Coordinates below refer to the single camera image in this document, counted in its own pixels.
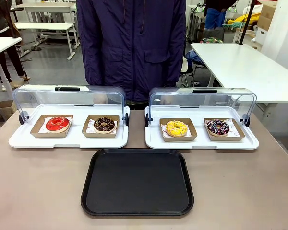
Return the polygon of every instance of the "donut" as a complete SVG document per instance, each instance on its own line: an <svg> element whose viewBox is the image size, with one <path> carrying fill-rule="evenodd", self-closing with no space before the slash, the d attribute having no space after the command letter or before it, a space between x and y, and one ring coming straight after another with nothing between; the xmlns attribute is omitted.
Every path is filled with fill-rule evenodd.
<svg viewBox="0 0 288 230"><path fill-rule="evenodd" d="M111 133L115 129L115 123L111 118L100 117L94 122L93 128L97 133Z"/></svg>
<svg viewBox="0 0 288 230"><path fill-rule="evenodd" d="M170 121L166 126L167 133L172 137L183 137L188 132L188 126L181 121Z"/></svg>
<svg viewBox="0 0 288 230"><path fill-rule="evenodd" d="M50 133L62 133L69 127L69 120L65 117L54 117L46 123L46 129Z"/></svg>
<svg viewBox="0 0 288 230"><path fill-rule="evenodd" d="M229 125L222 120L214 119L206 123L208 131L216 137L223 137L229 133Z"/></svg>

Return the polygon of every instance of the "chair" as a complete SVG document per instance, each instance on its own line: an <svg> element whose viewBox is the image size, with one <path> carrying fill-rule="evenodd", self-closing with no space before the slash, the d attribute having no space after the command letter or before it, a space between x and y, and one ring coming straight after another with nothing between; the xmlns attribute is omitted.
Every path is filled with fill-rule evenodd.
<svg viewBox="0 0 288 230"><path fill-rule="evenodd" d="M188 85L188 79L187 77L191 77L191 87L194 87L195 85L199 85L200 83L197 81L194 81L194 70L192 66L188 65L188 61L185 57L182 57L182 67L180 71L180 77L181 77L181 82L182 85L186 88L189 87Z"/></svg>

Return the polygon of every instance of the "yellow glazed donut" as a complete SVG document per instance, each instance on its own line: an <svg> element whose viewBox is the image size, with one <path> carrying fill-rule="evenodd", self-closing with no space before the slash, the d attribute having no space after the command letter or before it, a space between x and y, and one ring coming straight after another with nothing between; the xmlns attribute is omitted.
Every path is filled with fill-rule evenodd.
<svg viewBox="0 0 288 230"><path fill-rule="evenodd" d="M167 133L172 137L183 137L188 132L188 127L181 121L170 121L167 123Z"/></svg>

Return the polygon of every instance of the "black tray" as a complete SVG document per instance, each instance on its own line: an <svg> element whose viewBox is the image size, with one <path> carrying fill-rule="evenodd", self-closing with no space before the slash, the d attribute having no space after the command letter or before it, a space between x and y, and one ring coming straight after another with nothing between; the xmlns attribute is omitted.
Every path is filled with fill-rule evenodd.
<svg viewBox="0 0 288 230"><path fill-rule="evenodd" d="M98 151L81 195L82 208L94 216L179 216L193 203L185 160L167 149Z"/></svg>

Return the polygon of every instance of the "jacket zipper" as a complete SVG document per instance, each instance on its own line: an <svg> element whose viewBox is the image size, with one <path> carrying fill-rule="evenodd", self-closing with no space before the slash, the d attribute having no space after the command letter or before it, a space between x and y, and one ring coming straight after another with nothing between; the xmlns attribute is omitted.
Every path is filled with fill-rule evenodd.
<svg viewBox="0 0 288 230"><path fill-rule="evenodd" d="M133 9L132 9L132 99L134 100L135 88L136 88L136 79L135 79L135 50L134 50L134 27L135 27L135 1L133 0Z"/></svg>

